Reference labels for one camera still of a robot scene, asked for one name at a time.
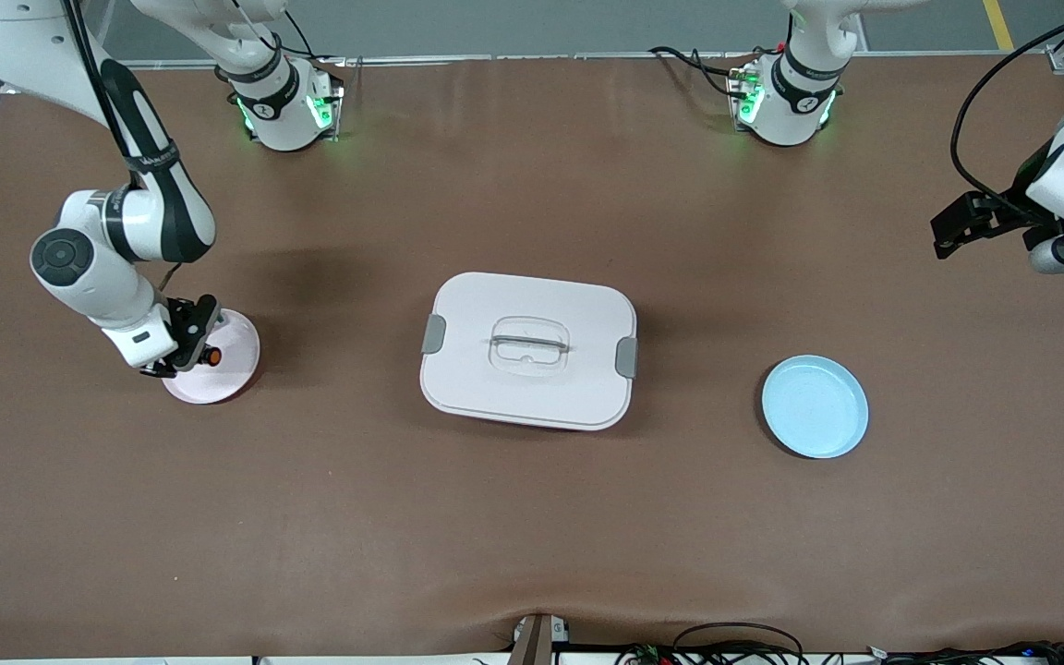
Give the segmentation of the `white lidded storage box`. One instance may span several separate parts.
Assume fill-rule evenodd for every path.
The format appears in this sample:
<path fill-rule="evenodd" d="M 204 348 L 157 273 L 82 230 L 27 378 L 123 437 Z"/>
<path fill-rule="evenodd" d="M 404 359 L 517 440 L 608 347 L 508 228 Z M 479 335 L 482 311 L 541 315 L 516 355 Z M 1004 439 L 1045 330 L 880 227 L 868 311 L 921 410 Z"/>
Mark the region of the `white lidded storage box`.
<path fill-rule="evenodd" d="M 419 387 L 440 412 L 597 432 L 632 403 L 637 315 L 605 285 L 465 272 L 436 294 L 421 355 Z"/>

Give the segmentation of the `light blue round plate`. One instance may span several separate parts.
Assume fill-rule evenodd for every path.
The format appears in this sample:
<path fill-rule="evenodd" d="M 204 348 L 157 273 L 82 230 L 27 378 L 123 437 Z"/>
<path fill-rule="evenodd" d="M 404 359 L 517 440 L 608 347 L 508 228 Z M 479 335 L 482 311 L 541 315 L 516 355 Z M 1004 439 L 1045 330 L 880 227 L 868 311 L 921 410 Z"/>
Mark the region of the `light blue round plate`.
<path fill-rule="evenodd" d="M 760 408 L 774 438 L 799 458 L 843 458 L 868 432 L 868 395 L 831 358 L 782 359 L 763 379 Z"/>

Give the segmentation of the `pink round plate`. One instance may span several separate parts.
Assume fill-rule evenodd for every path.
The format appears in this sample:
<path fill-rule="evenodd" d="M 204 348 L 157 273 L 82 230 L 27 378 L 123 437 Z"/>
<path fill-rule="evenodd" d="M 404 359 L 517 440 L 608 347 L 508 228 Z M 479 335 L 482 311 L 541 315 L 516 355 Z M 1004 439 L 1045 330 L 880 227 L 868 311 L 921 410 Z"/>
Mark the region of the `pink round plate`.
<path fill-rule="evenodd" d="M 186 373 L 162 380 L 164 389 L 183 403 L 223 403 L 253 382 L 261 343 L 252 320 L 231 307 L 221 307 L 206 345 L 207 350 L 219 353 L 218 359 L 202 359 Z"/>

